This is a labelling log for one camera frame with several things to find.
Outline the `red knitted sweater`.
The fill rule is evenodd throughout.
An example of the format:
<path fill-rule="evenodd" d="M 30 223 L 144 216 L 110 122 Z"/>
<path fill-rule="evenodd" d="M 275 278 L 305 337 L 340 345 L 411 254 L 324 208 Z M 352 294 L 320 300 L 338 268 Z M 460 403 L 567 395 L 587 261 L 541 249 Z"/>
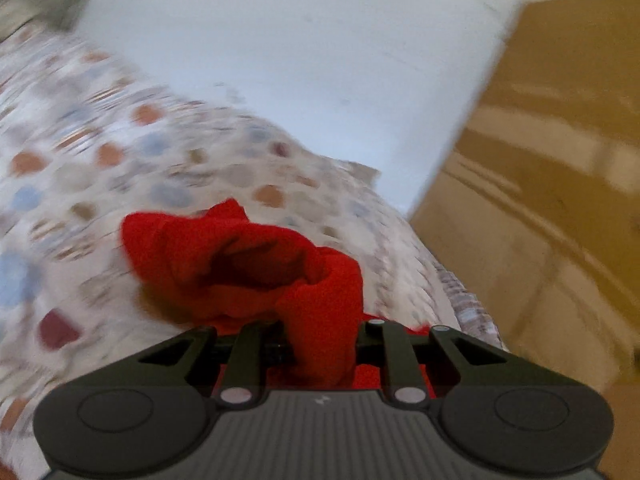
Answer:
<path fill-rule="evenodd" d="M 251 222 L 236 200 L 204 214 L 128 214 L 120 239 L 140 281 L 143 310 L 221 335 L 253 322 L 282 322 L 295 365 L 273 387 L 376 389 L 371 365 L 356 362 L 363 310 L 358 262 L 299 232 Z"/>

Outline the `brown wooden wardrobe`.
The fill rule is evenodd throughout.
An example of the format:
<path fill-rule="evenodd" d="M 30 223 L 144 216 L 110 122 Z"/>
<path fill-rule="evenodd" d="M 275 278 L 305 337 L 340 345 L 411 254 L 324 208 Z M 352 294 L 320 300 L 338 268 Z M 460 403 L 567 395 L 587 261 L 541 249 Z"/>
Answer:
<path fill-rule="evenodd" d="M 600 391 L 639 474 L 639 0 L 526 6 L 411 223 L 506 346 Z"/>

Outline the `dotted patterned duvet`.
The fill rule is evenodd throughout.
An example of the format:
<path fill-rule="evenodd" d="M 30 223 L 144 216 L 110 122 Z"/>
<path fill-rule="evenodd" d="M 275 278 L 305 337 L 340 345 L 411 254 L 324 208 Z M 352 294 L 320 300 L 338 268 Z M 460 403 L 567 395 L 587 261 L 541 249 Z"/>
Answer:
<path fill-rule="evenodd" d="M 1 45 L 1 474 L 48 467 L 32 414 L 52 388 L 174 336 L 119 241 L 137 210 L 233 198 L 259 223 L 354 257 L 364 308 L 500 344 L 494 321 L 378 194 L 376 171 L 307 151 L 229 107 L 181 99 L 77 37 L 30 23 Z"/>

